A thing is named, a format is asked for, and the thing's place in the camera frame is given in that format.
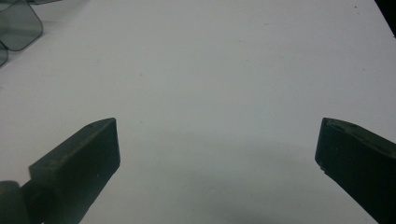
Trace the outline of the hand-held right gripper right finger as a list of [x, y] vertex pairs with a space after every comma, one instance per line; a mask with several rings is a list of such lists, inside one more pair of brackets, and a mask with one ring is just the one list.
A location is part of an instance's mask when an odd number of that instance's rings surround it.
[[340, 119], [321, 122], [315, 161], [378, 224], [396, 224], [396, 144]]

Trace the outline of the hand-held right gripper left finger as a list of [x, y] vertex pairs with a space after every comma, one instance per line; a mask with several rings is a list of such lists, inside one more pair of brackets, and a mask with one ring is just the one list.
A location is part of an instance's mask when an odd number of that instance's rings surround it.
[[33, 224], [78, 224], [119, 167], [116, 120], [84, 126], [29, 166], [22, 192]]

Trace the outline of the grey translucent plastic container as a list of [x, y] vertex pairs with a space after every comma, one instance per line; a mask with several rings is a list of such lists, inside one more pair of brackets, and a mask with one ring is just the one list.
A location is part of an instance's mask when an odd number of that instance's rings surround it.
[[32, 5], [60, 0], [0, 0], [0, 67], [10, 51], [21, 51], [43, 34], [43, 24]]

